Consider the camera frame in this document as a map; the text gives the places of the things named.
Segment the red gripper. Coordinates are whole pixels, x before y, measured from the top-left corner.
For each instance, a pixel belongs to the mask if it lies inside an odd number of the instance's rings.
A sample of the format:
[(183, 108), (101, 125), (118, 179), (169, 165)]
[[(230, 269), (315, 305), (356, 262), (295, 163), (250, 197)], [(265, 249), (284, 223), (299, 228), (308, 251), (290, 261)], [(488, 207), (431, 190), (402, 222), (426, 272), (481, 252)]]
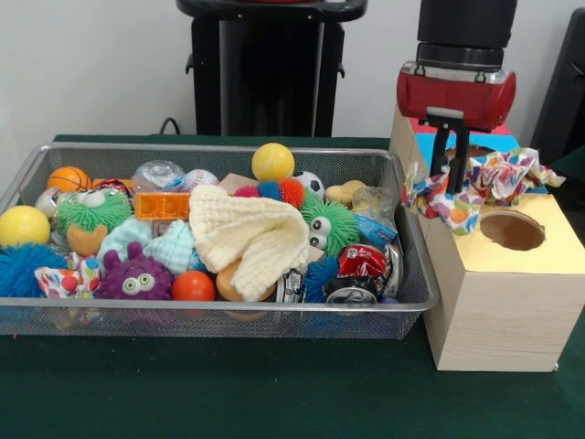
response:
[(463, 187), (469, 153), (470, 129), (489, 132), (502, 125), (516, 97), (513, 71), (474, 71), (433, 67), (409, 61), (400, 69), (397, 105), (405, 117), (430, 121), (437, 132), (433, 141), (430, 176), (442, 173), (451, 132), (448, 120), (463, 122), (456, 132), (455, 156), (450, 162), (449, 193)]

